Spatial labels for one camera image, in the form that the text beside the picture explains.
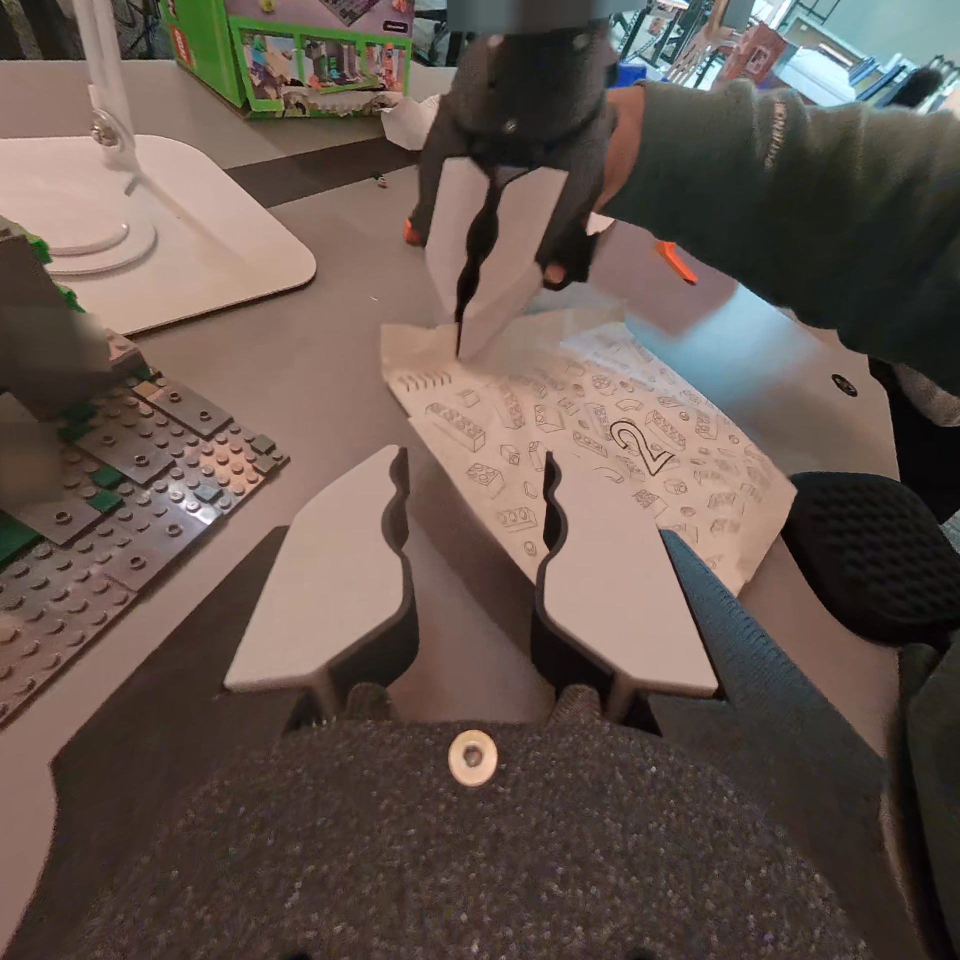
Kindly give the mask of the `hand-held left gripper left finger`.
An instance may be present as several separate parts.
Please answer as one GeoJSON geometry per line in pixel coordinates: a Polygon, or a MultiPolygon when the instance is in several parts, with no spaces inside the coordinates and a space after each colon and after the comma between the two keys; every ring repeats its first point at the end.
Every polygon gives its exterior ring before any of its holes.
{"type": "Polygon", "coordinates": [[[419,654],[405,447],[390,444],[295,515],[226,670],[231,694],[306,693],[322,716],[387,688],[419,654]]]}

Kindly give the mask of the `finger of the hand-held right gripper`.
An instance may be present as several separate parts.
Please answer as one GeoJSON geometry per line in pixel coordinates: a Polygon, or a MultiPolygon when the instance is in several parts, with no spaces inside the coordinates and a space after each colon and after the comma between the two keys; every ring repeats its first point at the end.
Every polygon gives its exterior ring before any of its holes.
{"type": "Polygon", "coordinates": [[[490,310],[490,179],[467,157],[443,162],[425,262],[438,301],[457,327],[457,352],[476,354],[490,310]]]}
{"type": "Polygon", "coordinates": [[[503,187],[496,209],[497,236],[491,252],[481,257],[478,285],[460,320],[460,359],[480,353],[541,288],[537,254],[568,176],[539,167],[503,187]]]}

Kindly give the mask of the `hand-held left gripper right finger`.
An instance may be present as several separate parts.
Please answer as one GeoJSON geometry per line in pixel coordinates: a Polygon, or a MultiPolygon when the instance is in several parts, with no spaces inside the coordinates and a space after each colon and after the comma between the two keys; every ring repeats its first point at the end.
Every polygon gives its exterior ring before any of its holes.
{"type": "Polygon", "coordinates": [[[576,457],[546,456],[546,555],[534,582],[531,661],[557,698],[593,690],[610,719],[652,716],[649,697],[721,690],[654,520],[621,512],[576,457]]]}

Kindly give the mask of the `paper bag with line drawings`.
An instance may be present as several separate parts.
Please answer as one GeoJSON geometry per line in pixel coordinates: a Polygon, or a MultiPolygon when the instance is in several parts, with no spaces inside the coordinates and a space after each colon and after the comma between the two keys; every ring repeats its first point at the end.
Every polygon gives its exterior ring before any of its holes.
{"type": "Polygon", "coordinates": [[[471,358],[454,324],[387,323],[384,381],[510,559],[546,556],[547,454],[599,478],[620,516],[644,510],[733,594],[753,579],[796,489],[735,423],[628,329],[617,308],[516,318],[471,358]]]}

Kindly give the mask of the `grey brick build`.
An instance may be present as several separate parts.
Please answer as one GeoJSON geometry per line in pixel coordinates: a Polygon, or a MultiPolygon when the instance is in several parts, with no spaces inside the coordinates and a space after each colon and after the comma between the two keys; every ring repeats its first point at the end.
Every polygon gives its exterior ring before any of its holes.
{"type": "Polygon", "coordinates": [[[100,331],[2,218],[1,723],[289,463],[100,331]]]}

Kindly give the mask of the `white and wooden book stand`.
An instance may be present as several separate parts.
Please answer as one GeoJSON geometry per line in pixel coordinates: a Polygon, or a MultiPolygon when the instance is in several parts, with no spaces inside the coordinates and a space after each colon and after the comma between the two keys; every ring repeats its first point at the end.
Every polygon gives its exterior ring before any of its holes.
{"type": "Polygon", "coordinates": [[[45,242],[40,270],[121,334],[311,282],[313,253],[205,153],[135,134],[113,6],[74,6],[90,133],[1,147],[2,214],[45,242]]]}

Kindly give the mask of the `person's right forearm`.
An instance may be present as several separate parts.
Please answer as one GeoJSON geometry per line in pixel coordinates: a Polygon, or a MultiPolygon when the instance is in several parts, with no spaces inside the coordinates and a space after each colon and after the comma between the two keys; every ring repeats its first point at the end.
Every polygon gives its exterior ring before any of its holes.
{"type": "Polygon", "coordinates": [[[606,216],[958,395],[954,114],[644,84],[638,156],[606,216]]]}

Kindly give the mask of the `person's right hand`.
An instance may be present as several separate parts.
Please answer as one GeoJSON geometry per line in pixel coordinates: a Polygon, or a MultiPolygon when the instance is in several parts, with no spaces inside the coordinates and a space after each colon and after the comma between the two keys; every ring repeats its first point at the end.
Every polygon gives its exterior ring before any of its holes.
{"type": "Polygon", "coordinates": [[[626,185],[639,155],[645,83],[611,90],[606,103],[612,108],[616,122],[608,139],[602,189],[582,226],[574,228],[570,237],[560,245],[558,259],[543,269],[543,287],[550,291],[561,291],[573,282],[589,279],[599,243],[599,235],[589,233],[591,217],[594,213],[601,213],[626,185]]]}

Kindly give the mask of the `white paper bag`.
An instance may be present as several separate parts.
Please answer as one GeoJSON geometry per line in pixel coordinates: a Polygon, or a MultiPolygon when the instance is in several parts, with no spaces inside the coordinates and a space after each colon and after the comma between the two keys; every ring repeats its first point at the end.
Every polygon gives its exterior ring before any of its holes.
{"type": "Polygon", "coordinates": [[[406,152],[421,152],[442,99],[442,94],[434,94],[422,101],[404,97],[390,108],[383,109],[380,118],[385,138],[406,152]]]}

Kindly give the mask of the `orange brick separator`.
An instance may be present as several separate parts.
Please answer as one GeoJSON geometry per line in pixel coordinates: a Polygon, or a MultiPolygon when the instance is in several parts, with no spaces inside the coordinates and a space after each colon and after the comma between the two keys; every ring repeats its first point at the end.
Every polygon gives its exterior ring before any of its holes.
{"type": "Polygon", "coordinates": [[[681,257],[678,246],[674,242],[656,240],[654,249],[684,283],[690,286],[697,285],[699,282],[697,274],[681,257]]]}

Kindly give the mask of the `green toy brick set box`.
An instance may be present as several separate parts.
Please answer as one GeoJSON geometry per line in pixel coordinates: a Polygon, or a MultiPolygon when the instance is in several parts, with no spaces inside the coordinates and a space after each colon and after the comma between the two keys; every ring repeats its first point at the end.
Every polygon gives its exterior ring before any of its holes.
{"type": "Polygon", "coordinates": [[[406,95],[413,1],[162,1],[179,65],[246,116],[377,114],[406,95]]]}

